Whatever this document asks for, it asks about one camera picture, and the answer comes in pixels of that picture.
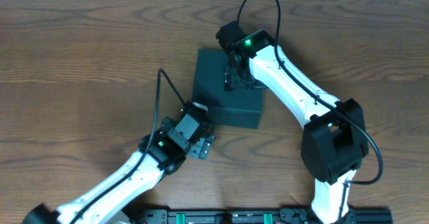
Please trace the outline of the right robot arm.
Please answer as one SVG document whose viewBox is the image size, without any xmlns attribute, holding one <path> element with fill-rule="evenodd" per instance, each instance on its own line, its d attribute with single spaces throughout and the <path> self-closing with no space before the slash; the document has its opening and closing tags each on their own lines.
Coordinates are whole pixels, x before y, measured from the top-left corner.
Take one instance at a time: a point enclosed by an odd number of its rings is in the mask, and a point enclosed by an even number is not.
<svg viewBox="0 0 429 224">
<path fill-rule="evenodd" d="M 246 34 L 240 27 L 222 27 L 216 39 L 233 72 L 243 81 L 265 85 L 302 126 L 301 157 L 315 179 L 311 209 L 316 218 L 322 223 L 345 220 L 349 185 L 369 152 L 361 106 L 314 84 L 265 30 Z"/>
</svg>

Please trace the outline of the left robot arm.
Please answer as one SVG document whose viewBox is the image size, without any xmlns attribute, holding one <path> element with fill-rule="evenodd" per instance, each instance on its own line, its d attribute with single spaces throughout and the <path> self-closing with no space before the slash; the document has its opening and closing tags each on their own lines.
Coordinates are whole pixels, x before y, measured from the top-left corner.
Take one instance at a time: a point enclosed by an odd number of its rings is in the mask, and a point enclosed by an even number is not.
<svg viewBox="0 0 429 224">
<path fill-rule="evenodd" d="M 112 175 L 53 211 L 38 205 L 22 222 L 107 223 L 136 197 L 175 173 L 187 158 L 205 159 L 214 140 L 213 128 L 206 117 L 186 115 L 179 121 L 166 117 Z"/>
</svg>

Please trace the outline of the dark green gift box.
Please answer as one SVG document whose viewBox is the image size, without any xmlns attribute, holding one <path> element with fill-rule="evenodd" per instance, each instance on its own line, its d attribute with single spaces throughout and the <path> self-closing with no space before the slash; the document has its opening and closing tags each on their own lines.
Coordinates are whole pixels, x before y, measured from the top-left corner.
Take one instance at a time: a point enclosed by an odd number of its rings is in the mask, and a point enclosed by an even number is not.
<svg viewBox="0 0 429 224">
<path fill-rule="evenodd" d="M 224 68 L 228 63 L 222 51 L 198 50 L 192 100 L 208 107 L 208 118 L 215 125 L 257 129 L 263 111 L 263 90 L 226 90 Z"/>
</svg>

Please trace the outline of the black mounting rail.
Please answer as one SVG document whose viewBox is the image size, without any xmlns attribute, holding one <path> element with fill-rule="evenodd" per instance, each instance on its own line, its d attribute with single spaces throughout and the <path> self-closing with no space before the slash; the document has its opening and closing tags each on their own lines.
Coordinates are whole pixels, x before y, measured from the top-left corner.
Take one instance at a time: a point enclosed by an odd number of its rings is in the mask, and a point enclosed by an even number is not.
<svg viewBox="0 0 429 224">
<path fill-rule="evenodd" d="M 145 210 L 130 220 L 137 224 L 320 224 L 322 221 L 308 208 L 228 211 Z M 344 224 L 393 224 L 389 209 L 349 209 Z"/>
</svg>

